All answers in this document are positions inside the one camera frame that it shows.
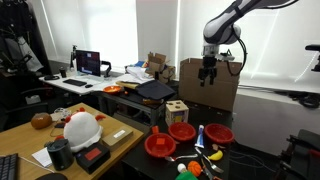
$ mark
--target banana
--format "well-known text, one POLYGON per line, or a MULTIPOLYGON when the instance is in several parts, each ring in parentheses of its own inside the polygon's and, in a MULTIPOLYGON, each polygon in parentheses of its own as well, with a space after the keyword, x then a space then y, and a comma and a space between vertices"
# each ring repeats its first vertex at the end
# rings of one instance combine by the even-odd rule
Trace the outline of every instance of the banana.
POLYGON ((218 152, 212 154, 211 156, 208 156, 208 158, 212 161, 218 161, 222 158, 223 153, 221 150, 218 150, 218 152))

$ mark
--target wooden table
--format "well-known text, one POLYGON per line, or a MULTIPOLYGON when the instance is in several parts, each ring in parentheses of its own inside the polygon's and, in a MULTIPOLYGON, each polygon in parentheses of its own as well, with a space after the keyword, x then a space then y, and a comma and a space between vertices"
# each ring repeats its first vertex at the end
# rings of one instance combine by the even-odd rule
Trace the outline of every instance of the wooden table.
MULTIPOLYGON (((79 110, 80 107, 85 108, 87 112, 94 116, 103 114, 98 110, 93 109, 83 103, 77 104, 68 109, 72 112, 75 112, 76 110, 79 110)), ((19 157, 24 157, 28 160, 31 160, 32 162, 36 162, 37 164, 39 164, 31 154, 44 148, 44 144, 46 142, 54 141, 55 137, 50 136, 54 124, 55 123, 51 124, 51 126, 47 128, 36 130, 31 126, 31 123, 26 123, 24 125, 0 133, 0 155, 18 153, 19 157)), ((102 121, 99 121, 99 124, 103 127, 102 137, 110 134, 112 131, 120 128, 121 126, 128 126, 109 116, 107 116, 107 118, 103 119, 102 121)), ((142 140, 143 133, 141 131, 131 126, 128 127, 133 130, 133 136, 122 146, 111 152, 111 157, 92 174, 89 175, 87 172, 85 172, 77 164, 75 159, 73 164, 69 168, 57 172, 64 174, 68 179, 98 179, 115 163, 121 160, 121 158, 140 140, 142 140)), ((60 133, 63 133, 62 129, 55 128, 53 131, 53 135, 60 133)), ((50 173, 49 171, 37 167, 21 158, 19 158, 18 163, 18 177, 20 180, 36 179, 44 174, 50 173)), ((50 166, 49 169, 56 171, 53 166, 50 166)))

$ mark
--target robotic arm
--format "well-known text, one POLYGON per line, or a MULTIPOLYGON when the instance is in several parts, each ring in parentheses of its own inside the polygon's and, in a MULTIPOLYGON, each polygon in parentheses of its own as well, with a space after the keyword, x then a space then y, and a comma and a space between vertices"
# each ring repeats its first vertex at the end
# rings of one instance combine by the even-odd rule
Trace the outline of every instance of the robotic arm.
POLYGON ((289 6, 298 0, 236 0, 219 16, 210 20, 203 31, 203 68, 199 69, 198 78, 201 86, 210 75, 210 84, 217 74, 215 65, 217 60, 233 60, 227 53, 219 54, 220 44, 232 44, 240 41, 240 27, 234 23, 246 13, 254 9, 278 9, 289 6))

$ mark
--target cup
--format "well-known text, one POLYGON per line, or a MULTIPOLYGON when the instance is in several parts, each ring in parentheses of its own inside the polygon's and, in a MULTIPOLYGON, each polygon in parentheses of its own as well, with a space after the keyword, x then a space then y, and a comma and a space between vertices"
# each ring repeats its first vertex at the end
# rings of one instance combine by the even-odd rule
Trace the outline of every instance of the cup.
POLYGON ((66 70, 65 70, 63 67, 61 67, 61 68, 59 69, 59 71, 60 71, 61 77, 63 77, 63 78, 66 78, 66 77, 67 77, 66 70))

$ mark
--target computer mouse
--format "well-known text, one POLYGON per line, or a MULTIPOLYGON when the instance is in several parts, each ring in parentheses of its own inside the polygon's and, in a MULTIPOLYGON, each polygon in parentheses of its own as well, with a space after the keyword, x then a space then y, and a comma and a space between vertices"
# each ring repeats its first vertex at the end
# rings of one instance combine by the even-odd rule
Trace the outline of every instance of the computer mouse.
POLYGON ((84 87, 85 88, 91 88, 93 85, 92 84, 87 84, 87 85, 85 85, 84 87))
POLYGON ((61 173, 50 173, 38 177, 36 180, 68 180, 68 178, 61 173))

